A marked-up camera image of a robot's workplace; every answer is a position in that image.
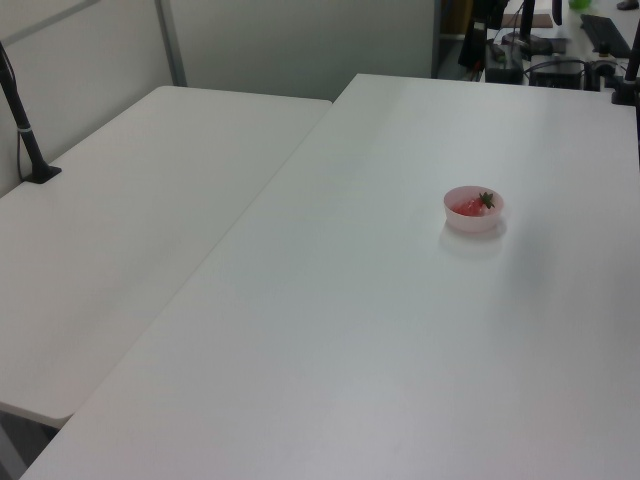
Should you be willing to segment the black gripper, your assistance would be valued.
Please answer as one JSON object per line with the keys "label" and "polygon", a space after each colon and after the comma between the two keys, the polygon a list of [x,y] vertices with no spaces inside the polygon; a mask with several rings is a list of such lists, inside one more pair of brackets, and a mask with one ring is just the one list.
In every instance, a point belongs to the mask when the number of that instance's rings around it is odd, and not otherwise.
{"label": "black gripper", "polygon": [[470,22],[458,57],[459,65],[472,68],[475,55],[478,67],[485,67],[487,29],[497,30],[502,26],[504,10],[504,0],[472,1]]}

